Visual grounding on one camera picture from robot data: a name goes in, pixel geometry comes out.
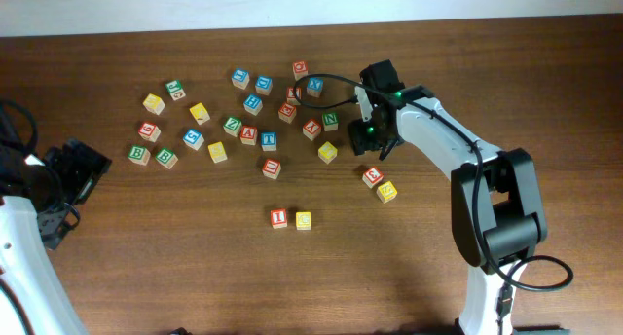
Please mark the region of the yellow O wooden block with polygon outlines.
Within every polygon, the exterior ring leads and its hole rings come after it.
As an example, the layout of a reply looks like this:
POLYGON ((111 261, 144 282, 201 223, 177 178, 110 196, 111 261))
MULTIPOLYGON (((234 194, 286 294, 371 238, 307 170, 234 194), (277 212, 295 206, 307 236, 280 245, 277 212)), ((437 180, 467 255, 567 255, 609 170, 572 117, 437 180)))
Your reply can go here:
POLYGON ((312 214, 309 211, 298 211, 295 218, 297 230, 308 231, 312 228, 312 214))

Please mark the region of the red A wooden block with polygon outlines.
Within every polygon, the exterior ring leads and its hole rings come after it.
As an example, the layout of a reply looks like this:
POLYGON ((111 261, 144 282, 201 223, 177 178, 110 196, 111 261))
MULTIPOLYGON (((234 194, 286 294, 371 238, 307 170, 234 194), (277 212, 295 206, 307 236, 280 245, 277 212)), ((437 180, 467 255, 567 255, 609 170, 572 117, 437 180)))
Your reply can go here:
POLYGON ((243 126, 239 135, 242 144, 255 146, 257 144, 258 129, 251 126, 243 126))

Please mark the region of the red I wooden block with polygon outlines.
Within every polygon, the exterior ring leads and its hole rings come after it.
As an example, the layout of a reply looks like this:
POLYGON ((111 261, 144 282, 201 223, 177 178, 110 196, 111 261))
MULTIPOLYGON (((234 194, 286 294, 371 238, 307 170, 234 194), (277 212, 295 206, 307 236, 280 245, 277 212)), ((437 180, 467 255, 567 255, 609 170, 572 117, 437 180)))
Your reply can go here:
POLYGON ((271 225, 274 229, 285 228, 288 225, 285 209, 276 209, 270 212, 271 225))

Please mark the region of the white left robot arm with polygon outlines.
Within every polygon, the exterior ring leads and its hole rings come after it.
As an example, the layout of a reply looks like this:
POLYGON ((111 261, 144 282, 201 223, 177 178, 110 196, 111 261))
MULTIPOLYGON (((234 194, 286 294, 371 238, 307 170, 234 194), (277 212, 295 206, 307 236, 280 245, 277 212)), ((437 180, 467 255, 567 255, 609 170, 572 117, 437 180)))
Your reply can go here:
POLYGON ((1 102, 1 329, 6 334, 84 334, 48 256, 81 221, 112 162, 71 138, 38 158, 38 128, 17 103, 1 102))

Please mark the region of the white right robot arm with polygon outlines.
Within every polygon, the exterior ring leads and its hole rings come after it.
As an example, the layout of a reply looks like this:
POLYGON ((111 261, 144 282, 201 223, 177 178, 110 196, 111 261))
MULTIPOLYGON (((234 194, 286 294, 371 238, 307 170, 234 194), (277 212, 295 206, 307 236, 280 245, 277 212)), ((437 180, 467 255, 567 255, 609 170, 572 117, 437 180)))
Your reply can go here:
POLYGON ((525 150, 504 151, 455 120, 432 91, 407 87, 388 60, 363 69, 353 102, 361 117, 348 125, 357 155, 384 160, 397 146, 423 152, 451 183, 452 234, 468 264, 466 302, 456 334, 512 334, 520 281, 548 235, 534 162, 525 150))

